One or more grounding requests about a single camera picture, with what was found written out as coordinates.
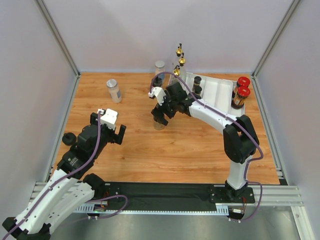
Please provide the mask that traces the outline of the black label spice shaker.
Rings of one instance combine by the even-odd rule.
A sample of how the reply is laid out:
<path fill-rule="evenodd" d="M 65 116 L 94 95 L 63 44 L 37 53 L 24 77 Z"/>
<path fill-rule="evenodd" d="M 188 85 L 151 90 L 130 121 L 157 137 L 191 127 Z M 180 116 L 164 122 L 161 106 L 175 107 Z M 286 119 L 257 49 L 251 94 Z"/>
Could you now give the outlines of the black label spice shaker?
<path fill-rule="evenodd" d="M 200 86 L 201 81 L 202 81 L 202 78 L 201 78 L 199 75 L 196 75 L 196 76 L 193 78 L 193 86 L 192 86 L 192 91 L 193 91 L 193 92 L 195 91 L 195 88 L 196 88 L 196 87 L 199 87 L 199 86 Z"/>

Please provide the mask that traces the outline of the oil bottle dark sauce back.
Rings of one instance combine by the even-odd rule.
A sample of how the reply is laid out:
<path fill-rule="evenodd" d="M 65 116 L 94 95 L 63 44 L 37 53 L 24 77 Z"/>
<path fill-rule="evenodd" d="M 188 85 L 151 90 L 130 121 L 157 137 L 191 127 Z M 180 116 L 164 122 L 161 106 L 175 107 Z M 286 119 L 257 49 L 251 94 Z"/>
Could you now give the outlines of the oil bottle dark sauce back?
<path fill-rule="evenodd" d="M 173 69 L 173 75 L 171 75 L 170 79 L 169 79 L 169 84 L 175 84 L 175 83 L 179 83 L 179 79 L 178 77 L 180 77 L 181 75 L 181 70 L 180 70 L 180 66 L 176 65 L 176 67 Z"/>

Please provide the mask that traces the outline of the black lid glass spice jar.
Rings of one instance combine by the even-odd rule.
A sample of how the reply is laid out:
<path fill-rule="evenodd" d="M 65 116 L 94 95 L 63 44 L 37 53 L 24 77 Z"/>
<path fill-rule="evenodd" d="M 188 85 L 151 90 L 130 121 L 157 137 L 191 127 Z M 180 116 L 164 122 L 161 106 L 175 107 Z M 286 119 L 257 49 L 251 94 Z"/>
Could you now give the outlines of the black lid glass spice jar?
<path fill-rule="evenodd" d="M 162 123 L 157 122 L 156 120 L 153 121 L 153 127 L 157 130 L 157 131 L 161 131 L 163 130 L 166 126 Z"/>

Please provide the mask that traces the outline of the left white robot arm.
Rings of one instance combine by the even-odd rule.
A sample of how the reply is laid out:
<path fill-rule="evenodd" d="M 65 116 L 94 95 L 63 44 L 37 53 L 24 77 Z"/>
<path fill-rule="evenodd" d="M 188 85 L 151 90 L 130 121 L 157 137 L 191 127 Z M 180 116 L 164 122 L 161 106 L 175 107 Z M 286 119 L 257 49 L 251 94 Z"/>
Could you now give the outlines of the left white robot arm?
<path fill-rule="evenodd" d="M 48 240 L 56 228 L 74 210 L 85 203 L 107 204 L 112 199 L 103 179 L 86 174 L 107 144 L 121 145 L 126 126 L 116 132 L 118 112 L 99 109 L 90 115 L 90 123 L 75 135 L 65 133 L 62 142 L 69 150 L 36 198 L 16 217 L 2 223 L 4 239 Z"/>

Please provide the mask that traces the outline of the small black lid jar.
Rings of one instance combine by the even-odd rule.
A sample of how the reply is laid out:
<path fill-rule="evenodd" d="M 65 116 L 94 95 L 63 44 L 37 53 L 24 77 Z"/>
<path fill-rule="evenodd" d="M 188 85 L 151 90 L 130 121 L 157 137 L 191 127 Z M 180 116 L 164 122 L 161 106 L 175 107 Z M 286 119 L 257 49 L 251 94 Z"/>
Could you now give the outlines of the small black lid jar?
<path fill-rule="evenodd" d="M 197 99 L 201 98 L 201 92 L 202 92 L 202 88 L 199 85 L 194 87 L 193 93 L 194 93 L 194 95 L 196 96 Z"/>

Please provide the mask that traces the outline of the oil bottle dark sauce front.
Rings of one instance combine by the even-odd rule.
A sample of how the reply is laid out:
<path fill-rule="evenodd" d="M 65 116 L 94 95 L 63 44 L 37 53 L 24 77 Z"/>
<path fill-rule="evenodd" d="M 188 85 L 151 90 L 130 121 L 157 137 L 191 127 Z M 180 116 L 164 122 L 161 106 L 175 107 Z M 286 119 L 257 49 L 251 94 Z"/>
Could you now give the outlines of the oil bottle dark sauce front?
<path fill-rule="evenodd" d="M 181 68 L 185 65 L 186 63 L 186 59 L 184 57 L 184 52 L 182 50 L 182 43 L 179 44 L 179 46 L 177 47 L 176 51 L 176 58 L 173 61 L 173 70 L 178 67 L 179 73 L 182 73 Z"/>

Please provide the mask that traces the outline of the red lid sauce jar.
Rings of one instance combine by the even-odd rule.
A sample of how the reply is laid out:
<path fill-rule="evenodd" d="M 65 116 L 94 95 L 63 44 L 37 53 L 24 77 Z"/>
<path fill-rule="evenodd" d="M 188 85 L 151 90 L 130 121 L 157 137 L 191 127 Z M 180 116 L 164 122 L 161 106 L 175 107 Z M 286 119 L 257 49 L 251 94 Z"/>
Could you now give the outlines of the red lid sauce jar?
<path fill-rule="evenodd" d="M 244 106 L 245 101 L 250 94 L 251 94 L 251 90 L 248 87 L 246 86 L 238 87 L 237 92 L 234 95 L 234 98 L 231 102 L 231 106 L 234 109 L 241 109 Z"/>
<path fill-rule="evenodd" d="M 251 80 L 248 77 L 241 76 L 236 81 L 236 86 L 234 88 L 234 93 L 236 94 L 238 92 L 239 87 L 246 87 L 248 88 L 251 84 Z"/>

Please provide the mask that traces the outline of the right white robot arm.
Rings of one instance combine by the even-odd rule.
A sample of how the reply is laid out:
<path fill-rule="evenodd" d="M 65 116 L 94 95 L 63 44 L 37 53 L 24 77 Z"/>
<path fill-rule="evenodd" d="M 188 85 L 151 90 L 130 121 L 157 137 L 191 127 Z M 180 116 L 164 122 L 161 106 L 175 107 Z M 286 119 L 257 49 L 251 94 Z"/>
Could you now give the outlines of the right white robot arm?
<path fill-rule="evenodd" d="M 179 83 L 173 83 L 166 89 L 151 87 L 148 96 L 157 100 L 151 111 L 157 123 L 167 126 L 167 119 L 180 112 L 205 122 L 222 134 L 224 152 L 230 159 L 229 175 L 222 196 L 232 203 L 238 202 L 248 187 L 249 164 L 259 148 L 251 119 L 245 114 L 236 117 L 220 112 L 194 93 L 187 93 Z"/>

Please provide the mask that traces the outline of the clear oil bottle gold spout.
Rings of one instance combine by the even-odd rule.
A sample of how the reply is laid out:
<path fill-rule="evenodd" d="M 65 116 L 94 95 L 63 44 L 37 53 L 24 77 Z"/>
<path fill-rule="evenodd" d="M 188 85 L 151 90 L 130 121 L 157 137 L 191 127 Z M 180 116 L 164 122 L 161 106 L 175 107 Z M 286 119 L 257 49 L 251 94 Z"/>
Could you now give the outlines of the clear oil bottle gold spout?
<path fill-rule="evenodd" d="M 182 53 L 179 60 L 179 70 L 180 70 L 180 78 L 185 82 L 187 78 L 187 71 L 185 69 L 185 64 L 186 64 L 186 59 L 185 59 L 185 54 Z"/>

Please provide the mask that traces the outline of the oil bottle dark sauce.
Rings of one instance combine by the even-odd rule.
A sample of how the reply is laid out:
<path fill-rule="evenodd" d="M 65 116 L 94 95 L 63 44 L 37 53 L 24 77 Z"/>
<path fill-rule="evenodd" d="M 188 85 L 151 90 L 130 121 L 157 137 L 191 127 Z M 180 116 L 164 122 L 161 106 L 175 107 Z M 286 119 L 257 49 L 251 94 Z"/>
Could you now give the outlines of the oil bottle dark sauce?
<path fill-rule="evenodd" d="M 178 67 L 179 73 L 182 73 L 181 68 L 185 65 L 186 63 L 186 59 L 184 57 L 184 52 L 182 50 L 182 43 L 179 44 L 179 46 L 177 47 L 176 51 L 176 58 L 173 61 L 173 70 Z"/>
<path fill-rule="evenodd" d="M 180 66 L 176 65 L 176 67 L 173 69 L 173 75 L 171 75 L 170 79 L 169 79 L 169 84 L 175 84 L 175 83 L 179 83 L 179 79 L 178 77 L 180 77 L 181 75 L 181 70 L 180 70 Z"/>

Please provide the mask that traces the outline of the silver lid jar white beads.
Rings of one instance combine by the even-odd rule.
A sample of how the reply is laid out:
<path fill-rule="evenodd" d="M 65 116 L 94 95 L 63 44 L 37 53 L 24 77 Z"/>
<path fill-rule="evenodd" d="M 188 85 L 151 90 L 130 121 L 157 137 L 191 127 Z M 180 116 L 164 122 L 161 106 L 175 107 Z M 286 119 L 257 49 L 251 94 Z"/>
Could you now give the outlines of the silver lid jar white beads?
<path fill-rule="evenodd" d="M 106 86 L 112 101 L 116 104 L 122 101 L 122 95 L 119 89 L 118 82 L 115 79 L 109 79 L 106 82 Z"/>

